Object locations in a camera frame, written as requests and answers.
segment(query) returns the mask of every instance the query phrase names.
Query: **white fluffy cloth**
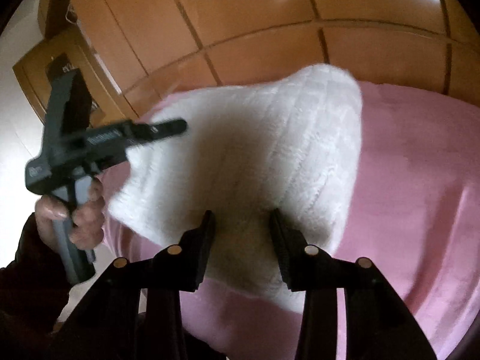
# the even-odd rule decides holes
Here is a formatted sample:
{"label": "white fluffy cloth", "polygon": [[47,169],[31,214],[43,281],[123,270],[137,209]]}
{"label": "white fluffy cloth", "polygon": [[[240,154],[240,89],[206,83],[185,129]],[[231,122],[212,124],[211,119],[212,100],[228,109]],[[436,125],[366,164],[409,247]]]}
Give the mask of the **white fluffy cloth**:
{"label": "white fluffy cloth", "polygon": [[110,201],[119,221],[162,247],[217,218],[206,275],[302,312],[282,282],[268,231],[278,207],[307,242],[332,254],[342,239],[361,147],[362,96],[330,65],[281,81],[184,93],[152,122],[188,131],[128,150],[130,178]]}

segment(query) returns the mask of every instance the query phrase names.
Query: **wall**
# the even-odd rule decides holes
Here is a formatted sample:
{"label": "wall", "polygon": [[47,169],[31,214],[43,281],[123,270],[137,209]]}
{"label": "wall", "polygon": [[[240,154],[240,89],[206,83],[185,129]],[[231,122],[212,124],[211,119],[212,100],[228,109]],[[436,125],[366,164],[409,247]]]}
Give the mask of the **wall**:
{"label": "wall", "polygon": [[0,36],[0,267],[13,258],[37,196],[25,188],[26,162],[40,150],[42,123],[28,103],[12,66],[42,40],[39,0],[24,0]]}

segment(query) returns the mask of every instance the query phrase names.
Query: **pink bed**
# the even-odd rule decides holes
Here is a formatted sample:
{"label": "pink bed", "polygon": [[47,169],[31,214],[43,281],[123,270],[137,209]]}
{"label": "pink bed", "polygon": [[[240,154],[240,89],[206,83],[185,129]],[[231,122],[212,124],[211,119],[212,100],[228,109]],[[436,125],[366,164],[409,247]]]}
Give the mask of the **pink bed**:
{"label": "pink bed", "polygon": [[[335,257],[370,257],[445,359],[480,310],[480,109],[415,88],[361,88],[361,160]],[[106,199],[128,172],[123,163],[102,176]],[[130,261],[162,249],[111,217],[104,242]],[[196,293],[182,293],[181,305],[184,327],[231,360],[294,358],[299,314],[208,279]],[[337,358],[344,359],[339,314]]]}

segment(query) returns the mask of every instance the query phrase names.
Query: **device handle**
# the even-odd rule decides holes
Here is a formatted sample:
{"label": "device handle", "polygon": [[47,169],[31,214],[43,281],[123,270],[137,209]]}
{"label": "device handle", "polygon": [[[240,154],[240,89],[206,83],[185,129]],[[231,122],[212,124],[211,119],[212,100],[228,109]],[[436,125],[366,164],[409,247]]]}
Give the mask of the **device handle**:
{"label": "device handle", "polygon": [[[70,214],[88,201],[88,190],[92,178],[88,175],[79,180],[58,188],[52,195],[61,200],[69,209]],[[53,229],[57,237],[58,252],[67,274],[67,280],[73,286],[82,283],[95,275],[95,252],[93,250],[79,250],[70,241],[69,233],[74,227],[71,217],[64,220],[54,220]]]}

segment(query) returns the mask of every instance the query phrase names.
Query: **hand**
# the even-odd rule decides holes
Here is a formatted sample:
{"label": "hand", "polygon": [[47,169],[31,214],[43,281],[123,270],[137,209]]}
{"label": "hand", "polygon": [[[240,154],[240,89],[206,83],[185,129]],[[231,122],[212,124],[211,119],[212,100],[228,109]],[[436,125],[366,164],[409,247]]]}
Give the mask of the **hand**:
{"label": "hand", "polygon": [[[102,210],[105,200],[102,194],[102,183],[94,178],[88,190],[88,202],[72,214],[77,227],[71,230],[69,237],[78,249],[93,249],[103,240],[102,225],[105,219]],[[58,245],[52,220],[63,220],[68,216],[65,205],[54,197],[44,195],[35,204],[35,219],[40,239],[55,252],[58,252]]]}

